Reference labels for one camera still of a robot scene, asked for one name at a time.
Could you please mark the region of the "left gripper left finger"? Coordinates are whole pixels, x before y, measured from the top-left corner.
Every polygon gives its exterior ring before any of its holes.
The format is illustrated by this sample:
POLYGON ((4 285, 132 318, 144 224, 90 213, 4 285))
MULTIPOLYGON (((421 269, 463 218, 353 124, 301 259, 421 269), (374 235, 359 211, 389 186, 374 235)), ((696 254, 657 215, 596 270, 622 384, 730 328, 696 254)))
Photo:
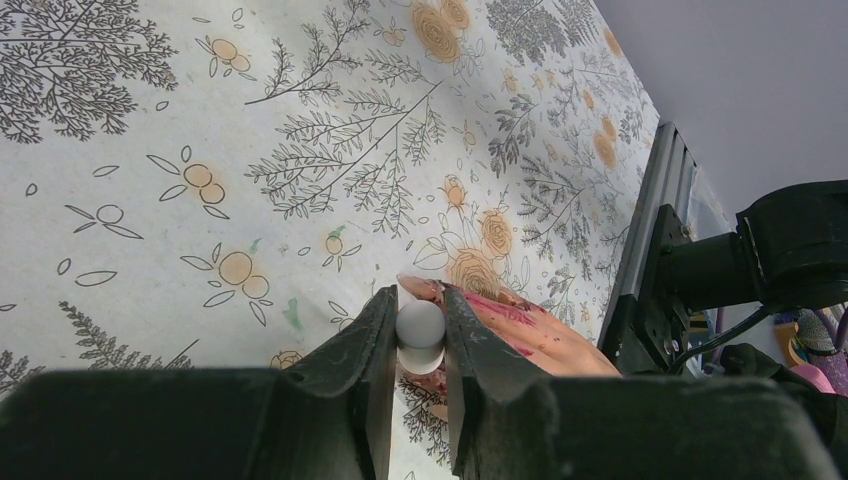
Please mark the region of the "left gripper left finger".
POLYGON ((5 479, 384 479, 398 290, 284 369, 68 370, 1 408, 5 479))

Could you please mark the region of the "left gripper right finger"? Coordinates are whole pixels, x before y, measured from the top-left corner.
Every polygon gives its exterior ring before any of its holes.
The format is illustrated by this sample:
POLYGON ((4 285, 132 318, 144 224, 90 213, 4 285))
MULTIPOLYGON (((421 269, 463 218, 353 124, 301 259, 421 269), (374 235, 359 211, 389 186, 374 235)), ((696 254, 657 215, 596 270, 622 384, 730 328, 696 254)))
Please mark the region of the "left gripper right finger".
POLYGON ((445 292, 450 464, 463 479, 831 479, 801 406, 761 380, 554 377, 445 292))

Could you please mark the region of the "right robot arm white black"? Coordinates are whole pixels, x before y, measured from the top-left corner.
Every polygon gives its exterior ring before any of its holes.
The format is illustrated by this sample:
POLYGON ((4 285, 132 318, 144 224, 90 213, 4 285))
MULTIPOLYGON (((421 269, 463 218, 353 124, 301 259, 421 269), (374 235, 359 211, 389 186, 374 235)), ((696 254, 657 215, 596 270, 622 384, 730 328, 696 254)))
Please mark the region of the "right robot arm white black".
POLYGON ((736 219, 732 232, 662 248, 662 292, 691 310, 758 301, 777 312, 846 301, 846 181, 776 190, 736 219))

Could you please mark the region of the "person's hand dark nails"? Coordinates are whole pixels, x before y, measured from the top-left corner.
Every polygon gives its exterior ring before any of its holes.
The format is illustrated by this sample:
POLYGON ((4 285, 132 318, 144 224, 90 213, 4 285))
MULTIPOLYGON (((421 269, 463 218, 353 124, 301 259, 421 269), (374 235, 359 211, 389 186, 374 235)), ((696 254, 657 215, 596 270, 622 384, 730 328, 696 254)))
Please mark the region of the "person's hand dark nails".
MULTIPOLYGON (((595 345, 578 332, 539 305, 505 287, 494 294, 480 294, 440 280, 404 275, 398 277, 398 283, 416 299, 430 301, 443 309, 446 290, 449 287, 458 290, 483 325, 548 374, 558 377, 623 376, 595 345)), ((444 362, 426 375, 402 372, 413 385, 438 395, 447 403, 444 362)))

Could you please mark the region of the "floral patterned table cloth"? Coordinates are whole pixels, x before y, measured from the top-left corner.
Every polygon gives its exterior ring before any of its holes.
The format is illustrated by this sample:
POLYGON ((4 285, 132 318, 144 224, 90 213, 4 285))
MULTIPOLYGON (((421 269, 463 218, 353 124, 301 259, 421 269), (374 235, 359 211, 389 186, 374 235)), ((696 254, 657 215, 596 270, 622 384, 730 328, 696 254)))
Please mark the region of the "floral patterned table cloth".
POLYGON ((400 274, 595 341, 659 120, 592 1, 5 1, 1 395, 286 368, 400 274))

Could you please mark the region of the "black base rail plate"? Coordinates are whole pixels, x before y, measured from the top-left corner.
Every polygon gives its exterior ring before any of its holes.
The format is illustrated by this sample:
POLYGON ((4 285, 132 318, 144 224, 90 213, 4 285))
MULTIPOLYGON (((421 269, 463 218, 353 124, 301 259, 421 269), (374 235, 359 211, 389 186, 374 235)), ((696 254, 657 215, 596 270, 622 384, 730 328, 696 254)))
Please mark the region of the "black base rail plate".
POLYGON ((634 249, 627 266, 635 285, 611 299, 599 348, 623 374, 664 373, 689 349, 690 314, 663 285, 660 262, 691 241, 670 204, 658 207, 647 244, 634 249))

